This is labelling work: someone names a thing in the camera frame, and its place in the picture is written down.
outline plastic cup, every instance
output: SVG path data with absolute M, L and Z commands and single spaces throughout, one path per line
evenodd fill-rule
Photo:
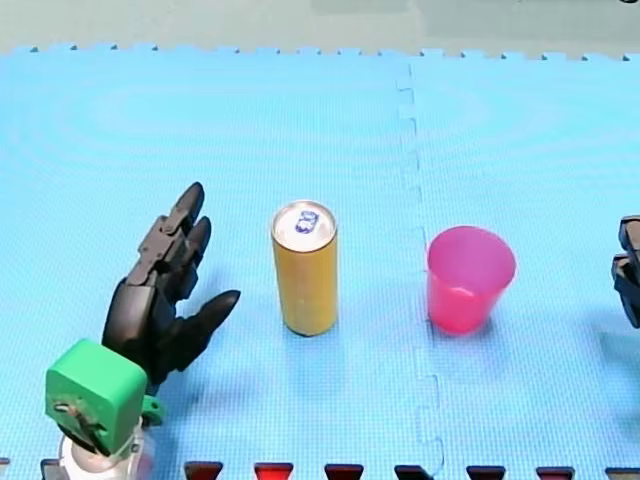
M 516 259 L 497 235 L 477 227 L 440 233 L 427 252 L 427 315 L 450 335 L 482 328 L 516 271 Z

